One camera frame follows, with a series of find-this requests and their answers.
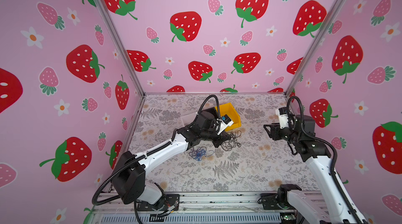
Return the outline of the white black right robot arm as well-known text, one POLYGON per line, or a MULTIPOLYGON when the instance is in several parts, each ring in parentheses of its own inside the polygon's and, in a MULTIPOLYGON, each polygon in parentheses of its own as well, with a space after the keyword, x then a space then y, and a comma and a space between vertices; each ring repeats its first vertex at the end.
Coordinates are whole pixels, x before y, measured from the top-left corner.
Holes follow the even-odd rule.
POLYGON ((280 186, 276 197, 278 204, 295 208, 310 224, 366 224, 368 221, 351 199, 335 169, 336 148, 316 137, 312 117, 303 112, 298 115, 291 112, 292 100, 299 107, 303 106, 299 97, 290 97, 285 107, 275 111, 279 122, 264 125, 264 129, 272 140, 286 141, 292 154, 300 155, 315 178, 326 209, 316 206, 299 186, 293 184, 280 186))

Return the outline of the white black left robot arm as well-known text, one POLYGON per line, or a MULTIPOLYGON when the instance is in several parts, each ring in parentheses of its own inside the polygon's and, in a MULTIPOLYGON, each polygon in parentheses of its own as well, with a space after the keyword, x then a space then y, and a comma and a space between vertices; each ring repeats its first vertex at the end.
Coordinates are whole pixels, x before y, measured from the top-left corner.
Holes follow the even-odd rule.
POLYGON ((168 140, 135 155, 129 151, 122 154, 111 176, 96 190, 92 204, 99 206, 120 199, 126 205, 142 201, 156 210, 161 209, 165 205, 166 194, 157 183, 146 182, 147 174, 172 157, 195 147, 202 140, 219 147, 230 139, 225 130, 232 124, 232 118, 221 114, 219 107, 206 110, 201 106, 194 120, 175 129, 168 140))

